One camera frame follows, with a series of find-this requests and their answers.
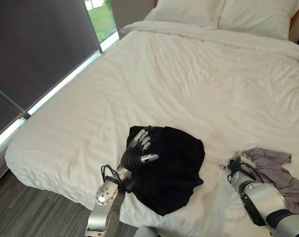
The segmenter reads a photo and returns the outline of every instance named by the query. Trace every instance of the carpet floor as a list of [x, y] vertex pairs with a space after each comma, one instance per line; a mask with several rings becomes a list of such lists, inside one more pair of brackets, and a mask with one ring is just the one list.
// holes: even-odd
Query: carpet floor
[[[83, 237], [89, 214], [59, 194], [23, 185], [11, 171], [0, 181], [0, 237]], [[136, 230], [120, 223], [116, 237]]]

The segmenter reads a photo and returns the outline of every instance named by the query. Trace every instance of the robot finger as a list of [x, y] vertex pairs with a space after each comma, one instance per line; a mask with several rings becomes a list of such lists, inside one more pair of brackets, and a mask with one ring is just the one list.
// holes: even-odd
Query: robot finger
[[150, 147], [151, 143], [150, 142], [146, 142], [143, 146], [143, 151], [147, 150]]
[[140, 158], [142, 163], [148, 163], [148, 162], [152, 162], [154, 160], [157, 160], [159, 158], [158, 154], [148, 154], [148, 155], [144, 155]]
[[145, 138], [141, 141], [141, 146], [144, 146], [150, 139], [151, 139], [150, 136], [145, 137]]
[[143, 139], [145, 136], [148, 135], [149, 130], [151, 130], [151, 126], [147, 126], [147, 127], [143, 128], [142, 130], [140, 130], [128, 146], [129, 147], [135, 147], [138, 144], [138, 141], [140, 139]]

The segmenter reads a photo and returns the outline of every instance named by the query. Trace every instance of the robotic arm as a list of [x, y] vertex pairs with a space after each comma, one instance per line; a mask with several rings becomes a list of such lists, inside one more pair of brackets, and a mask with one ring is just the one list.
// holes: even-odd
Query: robotic arm
[[274, 186], [255, 181], [254, 163], [239, 154], [227, 168], [231, 171], [229, 181], [254, 224], [266, 226], [273, 237], [299, 237], [299, 214], [287, 209], [285, 199]]
[[[116, 171], [109, 165], [101, 168], [104, 183], [96, 192], [96, 202], [89, 216], [85, 237], [115, 236], [125, 198], [124, 183], [138, 167], [159, 158], [157, 154], [146, 154], [154, 137], [151, 131], [150, 126], [146, 127], [133, 138]], [[110, 169], [112, 176], [104, 177], [105, 168]]]

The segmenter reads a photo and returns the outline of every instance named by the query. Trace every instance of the white pillow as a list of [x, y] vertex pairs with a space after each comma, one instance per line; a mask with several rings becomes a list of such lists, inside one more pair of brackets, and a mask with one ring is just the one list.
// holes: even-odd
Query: white pillow
[[217, 28], [225, 0], [159, 0], [151, 17], [169, 21]]
[[151, 9], [150, 12], [145, 16], [144, 21], [153, 21], [153, 14], [155, 10], [155, 8]]
[[226, 0], [218, 27], [287, 40], [299, 0]]

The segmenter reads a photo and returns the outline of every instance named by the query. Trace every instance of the white bed sheet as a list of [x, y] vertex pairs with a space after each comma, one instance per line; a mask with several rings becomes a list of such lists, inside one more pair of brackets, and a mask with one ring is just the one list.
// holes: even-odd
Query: white bed sheet
[[164, 237], [269, 236], [218, 168], [235, 151], [291, 153], [299, 178], [299, 46], [179, 23], [141, 22], [40, 108], [5, 159], [25, 185], [94, 206], [100, 167], [116, 167], [133, 125], [172, 126], [205, 146], [189, 203], [164, 217], [127, 194], [121, 220]]

